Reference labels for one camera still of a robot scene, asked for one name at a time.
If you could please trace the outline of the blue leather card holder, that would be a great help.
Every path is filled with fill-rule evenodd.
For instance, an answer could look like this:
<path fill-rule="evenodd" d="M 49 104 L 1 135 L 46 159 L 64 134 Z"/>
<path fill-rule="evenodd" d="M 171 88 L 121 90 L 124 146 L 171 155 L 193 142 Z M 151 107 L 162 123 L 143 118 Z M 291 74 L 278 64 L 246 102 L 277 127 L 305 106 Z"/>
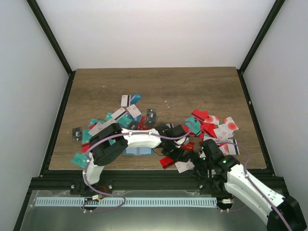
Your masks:
<path fill-rule="evenodd" d="M 154 152 L 152 148 L 149 147 L 127 148 L 123 151 L 123 155 L 128 155 L 128 156 L 152 155 L 153 153 Z"/>

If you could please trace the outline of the white floral card front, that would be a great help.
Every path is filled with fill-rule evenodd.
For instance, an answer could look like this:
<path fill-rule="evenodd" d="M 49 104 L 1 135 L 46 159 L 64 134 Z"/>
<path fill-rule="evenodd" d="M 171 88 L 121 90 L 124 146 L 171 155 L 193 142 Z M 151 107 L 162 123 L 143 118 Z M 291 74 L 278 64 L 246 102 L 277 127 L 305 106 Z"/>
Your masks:
<path fill-rule="evenodd" d="M 188 170 L 194 169 L 195 165 L 191 160 L 188 160 L 187 162 L 176 162 L 175 163 L 176 169 L 179 173 L 183 173 Z"/>

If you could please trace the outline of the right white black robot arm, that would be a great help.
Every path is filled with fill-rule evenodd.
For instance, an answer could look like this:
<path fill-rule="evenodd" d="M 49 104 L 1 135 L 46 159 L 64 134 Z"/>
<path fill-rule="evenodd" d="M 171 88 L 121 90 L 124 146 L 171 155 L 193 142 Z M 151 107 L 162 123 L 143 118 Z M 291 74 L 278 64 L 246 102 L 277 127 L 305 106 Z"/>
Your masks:
<path fill-rule="evenodd" d="M 215 191 L 232 194 L 265 223 L 269 231 L 304 231 L 307 223 L 299 202 L 283 196 L 253 176 L 232 155 L 224 155 L 212 140 L 201 143 L 199 152 L 189 152 L 190 160 L 201 179 L 210 182 Z"/>

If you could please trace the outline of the red card front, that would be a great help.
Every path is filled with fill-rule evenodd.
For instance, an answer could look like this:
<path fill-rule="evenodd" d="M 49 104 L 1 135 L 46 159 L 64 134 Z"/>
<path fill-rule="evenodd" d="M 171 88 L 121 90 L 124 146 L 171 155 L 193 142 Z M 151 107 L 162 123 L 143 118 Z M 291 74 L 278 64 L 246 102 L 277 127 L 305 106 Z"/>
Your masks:
<path fill-rule="evenodd" d="M 175 164 L 175 161 L 169 157 L 164 157 L 159 160 L 163 169 L 167 169 Z"/>

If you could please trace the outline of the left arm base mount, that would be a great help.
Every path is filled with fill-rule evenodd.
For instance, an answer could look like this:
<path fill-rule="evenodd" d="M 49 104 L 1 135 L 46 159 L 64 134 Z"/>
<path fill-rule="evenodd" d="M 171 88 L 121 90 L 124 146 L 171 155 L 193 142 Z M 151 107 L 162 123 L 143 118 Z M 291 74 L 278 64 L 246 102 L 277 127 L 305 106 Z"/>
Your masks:
<path fill-rule="evenodd" d="M 92 187 L 104 193 L 112 193 L 113 184 L 113 180 L 107 179 L 93 184 Z M 71 195 L 90 196 L 95 193 L 83 180 L 74 181 L 70 189 Z"/>

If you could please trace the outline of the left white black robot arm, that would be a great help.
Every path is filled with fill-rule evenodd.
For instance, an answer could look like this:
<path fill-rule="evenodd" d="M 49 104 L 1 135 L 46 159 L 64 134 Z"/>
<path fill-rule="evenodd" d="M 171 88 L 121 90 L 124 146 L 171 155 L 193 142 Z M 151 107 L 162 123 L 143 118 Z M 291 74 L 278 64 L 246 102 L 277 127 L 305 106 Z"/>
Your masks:
<path fill-rule="evenodd" d="M 89 149 L 85 152 L 87 165 L 83 170 L 82 190 L 94 194 L 98 190 L 104 167 L 115 161 L 127 148 L 162 148 L 167 154 L 181 155 L 183 150 L 180 147 L 188 140 L 190 132 L 182 125 L 130 130 L 112 123 L 90 138 Z"/>

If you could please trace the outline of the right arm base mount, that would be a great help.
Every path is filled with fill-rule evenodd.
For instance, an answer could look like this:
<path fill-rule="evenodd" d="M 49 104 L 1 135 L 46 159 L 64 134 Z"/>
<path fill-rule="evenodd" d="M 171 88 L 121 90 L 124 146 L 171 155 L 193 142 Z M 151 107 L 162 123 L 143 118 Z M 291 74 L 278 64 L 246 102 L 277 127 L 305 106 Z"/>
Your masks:
<path fill-rule="evenodd" d="M 200 194 L 202 195 L 208 194 L 213 197 L 230 195 L 230 193 L 225 190 L 222 183 L 214 178 L 199 178 L 197 182 Z"/>

